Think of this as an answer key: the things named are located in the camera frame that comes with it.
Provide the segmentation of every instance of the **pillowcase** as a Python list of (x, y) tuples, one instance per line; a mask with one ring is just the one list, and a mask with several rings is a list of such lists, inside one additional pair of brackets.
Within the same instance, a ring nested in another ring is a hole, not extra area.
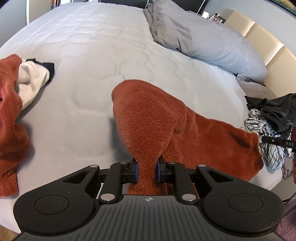
[(276, 95), (272, 92), (270, 88), (265, 85), (261, 85), (253, 82), (252, 80), (237, 80), (243, 91), (249, 97), (273, 100)]
[(144, 13), (154, 41), (264, 85), (268, 73), (260, 54), (234, 29), (188, 13), (171, 0), (154, 0)]

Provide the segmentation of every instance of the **upholstered headboard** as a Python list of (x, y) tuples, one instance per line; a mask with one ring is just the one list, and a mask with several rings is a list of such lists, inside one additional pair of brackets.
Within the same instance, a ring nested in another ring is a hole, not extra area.
[(296, 56), (266, 29), (234, 10), (225, 24), (245, 36), (268, 70), (265, 84), (277, 97), (296, 93)]

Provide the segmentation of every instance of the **picture frame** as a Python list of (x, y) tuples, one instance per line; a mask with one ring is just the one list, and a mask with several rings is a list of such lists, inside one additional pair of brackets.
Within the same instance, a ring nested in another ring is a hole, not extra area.
[(209, 20), (217, 22), (217, 23), (221, 23), (224, 21), (223, 18), (221, 18), (220, 16), (217, 16), (217, 15), (213, 15), (212, 17), (209, 18)]
[(273, 4), (285, 9), (296, 17), (296, 2), (295, 0), (268, 0)]

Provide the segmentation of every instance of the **ribbed black surface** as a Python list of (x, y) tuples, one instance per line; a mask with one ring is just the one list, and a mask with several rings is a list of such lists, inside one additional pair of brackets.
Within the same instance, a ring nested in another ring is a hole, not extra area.
[(102, 206), (84, 227), (59, 237), (23, 233), (17, 241), (280, 241), (275, 233), (235, 237), (212, 227), (199, 209), (183, 205), (174, 196), (125, 195), (116, 204)]

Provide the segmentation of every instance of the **cable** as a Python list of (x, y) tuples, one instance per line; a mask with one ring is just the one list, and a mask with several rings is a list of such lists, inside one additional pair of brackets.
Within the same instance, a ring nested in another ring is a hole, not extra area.
[(293, 198), (293, 197), (295, 197), (295, 195), (296, 195), (296, 192), (292, 195), (292, 197), (290, 197), (290, 198), (288, 198), (288, 199), (285, 199), (285, 200), (283, 200), (283, 202), (285, 202), (285, 204), (284, 205), (286, 205), (288, 202), (290, 202), (291, 201), (291, 199)]

